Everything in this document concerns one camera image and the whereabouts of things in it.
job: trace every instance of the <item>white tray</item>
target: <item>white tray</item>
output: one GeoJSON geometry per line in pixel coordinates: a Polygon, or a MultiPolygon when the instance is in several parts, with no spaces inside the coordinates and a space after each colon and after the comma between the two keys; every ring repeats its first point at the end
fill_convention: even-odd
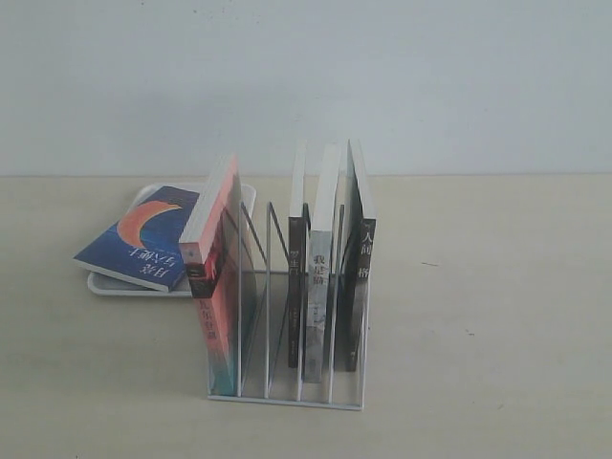
{"type": "MultiPolygon", "coordinates": [[[[160,189],[162,186],[174,186],[189,191],[200,191],[202,184],[196,183],[185,183],[185,184],[151,184],[142,188],[134,201],[127,209],[126,212],[141,203],[148,196],[153,194],[155,191],[160,189]]],[[[242,200],[247,207],[249,215],[252,216],[252,210],[255,207],[255,188],[250,185],[242,184],[242,200]]],[[[114,279],[99,273],[89,273],[87,276],[87,287],[96,295],[107,295],[107,296],[161,296],[161,297],[176,297],[186,296],[191,297],[191,290],[186,277],[176,286],[171,292],[159,292],[157,290],[147,289],[140,285],[130,284],[129,282],[123,282],[122,280],[114,279]]]]}

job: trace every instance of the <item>crescent moon illustration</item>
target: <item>crescent moon illustration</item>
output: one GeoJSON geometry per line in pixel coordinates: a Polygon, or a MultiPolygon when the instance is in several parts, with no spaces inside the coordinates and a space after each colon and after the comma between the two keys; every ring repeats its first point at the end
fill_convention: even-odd
{"type": "Polygon", "coordinates": [[[141,240],[142,227],[151,218],[160,213],[181,208],[176,204],[164,203],[162,201],[149,201],[141,204],[126,213],[117,223],[117,234],[125,244],[144,249],[144,244],[141,240]]]}

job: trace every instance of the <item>book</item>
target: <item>book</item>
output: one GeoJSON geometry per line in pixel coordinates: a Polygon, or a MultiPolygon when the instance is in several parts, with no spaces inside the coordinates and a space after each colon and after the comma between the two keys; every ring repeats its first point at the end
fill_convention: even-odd
{"type": "Polygon", "coordinates": [[[315,210],[308,253],[308,301],[306,311],[304,381],[320,383],[323,367],[327,297],[334,246],[340,151],[327,144],[318,177],[315,210]]]}
{"type": "Polygon", "coordinates": [[[348,337],[346,370],[356,371],[363,316],[368,300],[376,210],[365,172],[361,144],[355,140],[348,142],[344,209],[346,246],[340,268],[340,292],[348,337]]]}
{"type": "Polygon", "coordinates": [[[207,344],[210,392],[235,395],[238,326],[241,325],[244,343],[256,304],[251,246],[241,208],[235,155],[218,158],[179,239],[179,248],[207,344]],[[242,240],[238,225],[242,226],[242,240]]]}
{"type": "Polygon", "coordinates": [[[82,268],[170,292],[185,276],[179,237],[199,193],[162,186],[74,256],[82,268]]]}
{"type": "Polygon", "coordinates": [[[304,207],[304,169],[306,142],[297,144],[294,158],[294,173],[289,206],[289,367],[297,368],[299,359],[299,337],[301,310],[305,290],[306,269],[306,207],[304,207]]]}

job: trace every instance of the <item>table surface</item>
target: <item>table surface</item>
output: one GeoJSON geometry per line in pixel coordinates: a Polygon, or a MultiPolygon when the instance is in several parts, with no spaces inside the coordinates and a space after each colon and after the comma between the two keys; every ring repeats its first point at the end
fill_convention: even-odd
{"type": "Polygon", "coordinates": [[[87,290],[72,256],[176,178],[0,179],[1,455],[611,457],[611,179],[372,178],[363,412],[208,401],[190,299],[87,290]]]}

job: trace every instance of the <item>book stand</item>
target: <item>book stand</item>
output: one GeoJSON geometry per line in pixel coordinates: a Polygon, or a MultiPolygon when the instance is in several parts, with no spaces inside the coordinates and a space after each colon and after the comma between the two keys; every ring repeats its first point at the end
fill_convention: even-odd
{"type": "MultiPolygon", "coordinates": [[[[252,321],[251,329],[245,335],[242,342],[242,277],[238,277],[238,356],[237,356],[237,380],[236,393],[233,396],[217,395],[214,393],[214,381],[211,371],[208,369],[208,398],[219,401],[248,402],[260,404],[284,404],[311,406],[321,408],[335,408],[347,410],[362,410],[364,396],[365,378],[365,354],[367,347],[368,332],[368,309],[369,309],[369,284],[368,304],[364,309],[361,324],[360,355],[357,371],[348,372],[343,368],[344,356],[346,354],[346,338],[342,327],[336,330],[339,316],[339,273],[340,254],[342,243],[342,220],[344,208],[339,209],[339,219],[334,233],[334,240],[339,241],[335,249],[335,259],[332,266],[335,268],[330,273],[327,301],[327,323],[325,326],[325,358],[323,361],[323,378],[320,383],[306,383],[302,380],[303,365],[303,335],[306,304],[302,300],[302,311],[300,314],[300,340],[298,368],[288,366],[288,278],[289,278],[289,254],[278,225],[276,212],[271,202],[267,205],[266,219],[266,249],[261,245],[260,239],[252,224],[247,208],[241,203],[241,208],[246,217],[247,228],[242,228],[242,219],[238,219],[239,240],[243,238],[243,232],[249,231],[252,235],[257,250],[252,251],[252,256],[259,252],[265,270],[254,272],[257,280],[257,306],[252,321]],[[275,226],[277,242],[280,242],[282,250],[281,258],[286,263],[286,269],[280,271],[272,269],[272,224],[275,226]]],[[[240,244],[238,253],[238,266],[242,266],[244,249],[240,244]]]]}

